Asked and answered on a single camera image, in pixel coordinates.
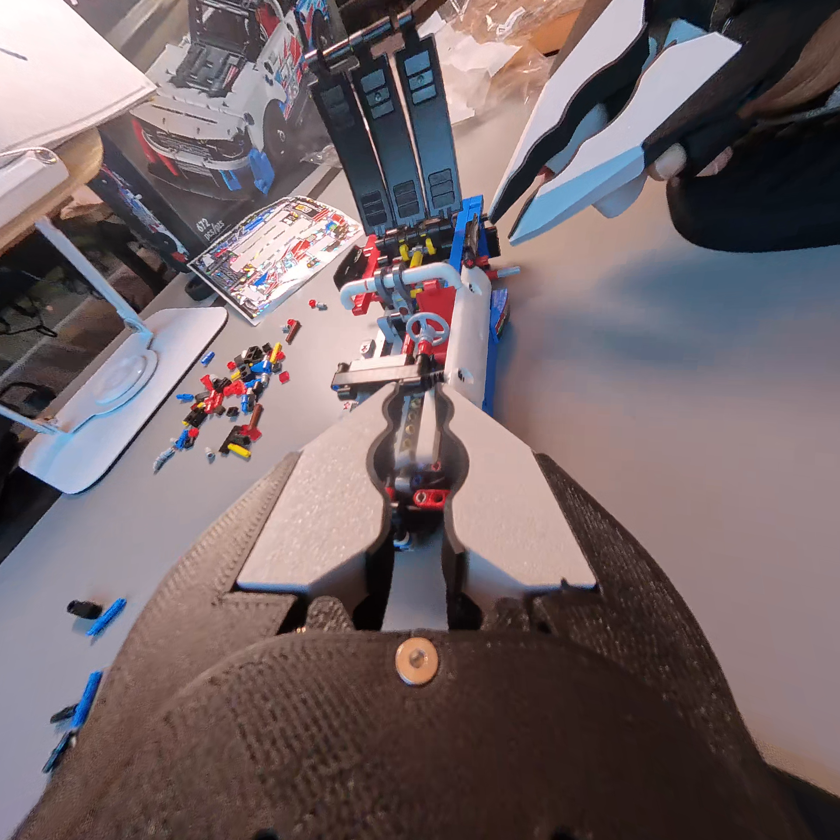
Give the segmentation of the blue lego axle pin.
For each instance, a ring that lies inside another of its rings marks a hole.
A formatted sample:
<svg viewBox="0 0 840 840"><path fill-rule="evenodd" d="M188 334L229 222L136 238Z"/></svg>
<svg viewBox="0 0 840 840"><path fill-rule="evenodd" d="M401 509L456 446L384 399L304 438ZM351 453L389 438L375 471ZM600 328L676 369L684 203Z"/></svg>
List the blue lego axle pin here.
<svg viewBox="0 0 840 840"><path fill-rule="evenodd" d="M113 622L123 613L128 601L121 597L114 601L89 627L86 632L87 637L99 637Z"/></svg>

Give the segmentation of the crumpled clear plastic bags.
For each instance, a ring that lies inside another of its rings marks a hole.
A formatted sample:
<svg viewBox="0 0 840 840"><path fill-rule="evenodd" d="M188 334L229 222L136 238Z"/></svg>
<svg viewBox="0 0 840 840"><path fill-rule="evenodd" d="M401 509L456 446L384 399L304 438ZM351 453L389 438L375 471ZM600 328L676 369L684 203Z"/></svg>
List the crumpled clear plastic bags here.
<svg viewBox="0 0 840 840"><path fill-rule="evenodd" d="M583 1L445 2L417 32L437 47L451 123L533 104Z"/></svg>

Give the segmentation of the person's right hand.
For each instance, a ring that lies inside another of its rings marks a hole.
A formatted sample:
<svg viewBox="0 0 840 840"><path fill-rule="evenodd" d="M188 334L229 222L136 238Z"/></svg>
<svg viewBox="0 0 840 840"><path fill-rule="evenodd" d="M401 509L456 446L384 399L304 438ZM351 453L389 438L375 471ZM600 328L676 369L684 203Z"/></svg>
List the person's right hand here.
<svg viewBox="0 0 840 840"><path fill-rule="evenodd" d="M675 143L651 163L647 174L666 182L683 171L689 175L718 173L732 157L731 145L757 122L819 109L838 86L838 56L823 65L799 63L761 96L746 102L722 122Z"/></svg>

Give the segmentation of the lego car model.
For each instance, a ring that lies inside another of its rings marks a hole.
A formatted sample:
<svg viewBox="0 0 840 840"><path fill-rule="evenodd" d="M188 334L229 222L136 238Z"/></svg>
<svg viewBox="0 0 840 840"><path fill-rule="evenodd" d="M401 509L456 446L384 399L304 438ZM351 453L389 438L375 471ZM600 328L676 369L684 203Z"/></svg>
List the lego car model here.
<svg viewBox="0 0 840 840"><path fill-rule="evenodd" d="M333 276L354 316L378 304L375 335L342 362L331 387L346 409L397 386L393 455L382 478L396 551L441 519L455 478L444 466L437 385L491 413L496 345L508 317L492 281L498 233L482 196L463 197L443 72L415 12L347 5L355 30L307 55L311 98L346 174L364 233Z"/></svg>

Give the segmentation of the pile of blue black pins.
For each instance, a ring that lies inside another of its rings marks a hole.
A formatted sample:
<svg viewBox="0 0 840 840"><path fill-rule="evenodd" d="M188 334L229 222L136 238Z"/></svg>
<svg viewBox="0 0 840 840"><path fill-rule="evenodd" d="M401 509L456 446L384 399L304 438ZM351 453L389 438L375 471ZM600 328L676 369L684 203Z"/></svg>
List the pile of blue black pins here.
<svg viewBox="0 0 840 840"><path fill-rule="evenodd" d="M102 670L95 670L90 673L81 698L74 706L72 714L69 717L69 726L45 762L42 769L43 774L51 774L60 765L65 753L75 744L81 728L90 715L102 682L103 674L104 672Z"/></svg>

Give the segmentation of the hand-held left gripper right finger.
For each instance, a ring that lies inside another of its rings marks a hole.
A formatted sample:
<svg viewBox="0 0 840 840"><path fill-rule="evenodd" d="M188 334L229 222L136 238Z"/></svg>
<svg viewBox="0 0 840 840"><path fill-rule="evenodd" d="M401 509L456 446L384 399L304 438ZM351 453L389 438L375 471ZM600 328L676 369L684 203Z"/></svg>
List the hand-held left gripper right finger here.
<svg viewBox="0 0 840 840"><path fill-rule="evenodd" d="M596 588L531 448L451 385L437 393L444 441L465 461L444 508L449 543L465 561L461 590L474 603L493 603Z"/></svg>

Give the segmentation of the pile of small lego pieces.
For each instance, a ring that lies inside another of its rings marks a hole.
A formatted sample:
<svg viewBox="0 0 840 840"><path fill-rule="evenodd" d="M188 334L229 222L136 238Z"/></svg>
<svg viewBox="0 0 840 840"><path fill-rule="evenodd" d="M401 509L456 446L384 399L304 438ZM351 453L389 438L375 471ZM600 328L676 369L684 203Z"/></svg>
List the pile of small lego pieces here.
<svg viewBox="0 0 840 840"><path fill-rule="evenodd" d="M231 426L217 448L205 449L206 460L213 463L217 456L228 455L250 459L253 444L262 435L259 428L264 412L262 396L273 380L289 382L285 349L300 330L300 320L290 318L282 327L283 340L248 346L227 362L226 375L206 373L201 378L200 391L176 394L176 400L189 406L189 411L182 420L178 437L155 459L153 473L158 474L178 453L192 449L209 417L224 417Z"/></svg>

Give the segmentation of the holographic sticker sheet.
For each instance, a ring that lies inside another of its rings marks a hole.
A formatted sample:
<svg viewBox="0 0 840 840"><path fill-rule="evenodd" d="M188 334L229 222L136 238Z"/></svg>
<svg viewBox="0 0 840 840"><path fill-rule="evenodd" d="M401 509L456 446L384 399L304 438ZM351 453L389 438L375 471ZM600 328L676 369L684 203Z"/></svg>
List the holographic sticker sheet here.
<svg viewBox="0 0 840 840"><path fill-rule="evenodd" d="M189 267L255 326L363 233L361 223L307 196L287 196L245 217Z"/></svg>

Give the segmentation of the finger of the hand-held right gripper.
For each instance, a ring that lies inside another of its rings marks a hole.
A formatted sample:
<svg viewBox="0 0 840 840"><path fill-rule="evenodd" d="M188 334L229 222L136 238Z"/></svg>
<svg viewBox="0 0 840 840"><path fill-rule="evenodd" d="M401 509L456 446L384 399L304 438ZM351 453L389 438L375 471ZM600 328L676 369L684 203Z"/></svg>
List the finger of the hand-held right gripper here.
<svg viewBox="0 0 840 840"><path fill-rule="evenodd" d="M568 148L553 159L562 166L521 208L508 238L521 245L593 206L604 217L625 212L648 178L643 144L742 45L684 20L676 35L643 68L628 102L611 121L595 107L574 132Z"/></svg>
<svg viewBox="0 0 840 840"><path fill-rule="evenodd" d="M597 106L632 90L649 56L644 1L586 2L490 204L497 222Z"/></svg>

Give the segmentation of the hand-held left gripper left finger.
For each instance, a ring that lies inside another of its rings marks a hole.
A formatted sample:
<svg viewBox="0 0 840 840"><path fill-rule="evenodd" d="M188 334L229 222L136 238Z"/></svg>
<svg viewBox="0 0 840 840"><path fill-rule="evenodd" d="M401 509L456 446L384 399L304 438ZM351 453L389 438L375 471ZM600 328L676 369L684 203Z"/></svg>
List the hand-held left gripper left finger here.
<svg viewBox="0 0 840 840"><path fill-rule="evenodd" d="M238 573L240 590L328 595L349 610L368 595L366 561L390 516L374 453L397 393L384 385L303 448Z"/></svg>

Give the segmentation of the white book stand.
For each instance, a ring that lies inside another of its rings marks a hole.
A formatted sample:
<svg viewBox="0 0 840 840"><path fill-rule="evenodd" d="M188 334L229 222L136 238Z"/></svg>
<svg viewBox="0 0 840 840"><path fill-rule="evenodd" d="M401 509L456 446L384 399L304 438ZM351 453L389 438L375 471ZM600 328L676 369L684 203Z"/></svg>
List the white book stand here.
<svg viewBox="0 0 840 840"><path fill-rule="evenodd" d="M99 482L123 455L183 375L220 333L223 308L167 308L143 320L49 214L98 173L102 143L90 129L54 152L2 152L2 250L30 228L79 270L115 310L129 334L50 419L2 405L2 415L34 433L19 467L67 495Z"/></svg>

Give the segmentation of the dark lego set box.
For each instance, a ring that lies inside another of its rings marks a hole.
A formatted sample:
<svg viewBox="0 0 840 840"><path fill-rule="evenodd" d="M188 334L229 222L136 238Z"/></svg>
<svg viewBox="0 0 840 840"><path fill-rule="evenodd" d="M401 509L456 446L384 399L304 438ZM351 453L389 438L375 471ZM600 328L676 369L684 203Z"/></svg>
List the dark lego set box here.
<svg viewBox="0 0 840 840"><path fill-rule="evenodd" d="M345 35L342 5L78 3L153 86L99 130L103 163L90 186L168 268L184 270L313 171L328 138L305 57Z"/></svg>

